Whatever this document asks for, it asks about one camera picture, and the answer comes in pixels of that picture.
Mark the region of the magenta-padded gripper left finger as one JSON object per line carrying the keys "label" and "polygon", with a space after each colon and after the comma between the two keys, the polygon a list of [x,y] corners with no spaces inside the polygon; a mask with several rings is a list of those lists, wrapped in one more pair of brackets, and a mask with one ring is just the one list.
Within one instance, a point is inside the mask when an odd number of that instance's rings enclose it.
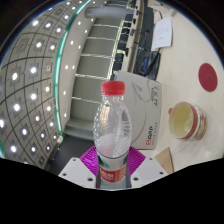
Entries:
{"label": "magenta-padded gripper left finger", "polygon": [[84,188],[95,189],[97,186],[98,158],[96,149],[91,147],[81,157],[72,157],[59,177]]}

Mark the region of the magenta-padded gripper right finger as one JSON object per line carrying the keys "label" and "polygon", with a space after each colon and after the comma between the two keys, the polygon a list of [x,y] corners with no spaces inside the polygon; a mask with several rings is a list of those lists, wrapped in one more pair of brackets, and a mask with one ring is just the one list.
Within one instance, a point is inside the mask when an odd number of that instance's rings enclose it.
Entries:
{"label": "magenta-padded gripper right finger", "polygon": [[143,187],[167,175],[154,157],[146,157],[134,147],[129,149],[127,171],[132,188]]}

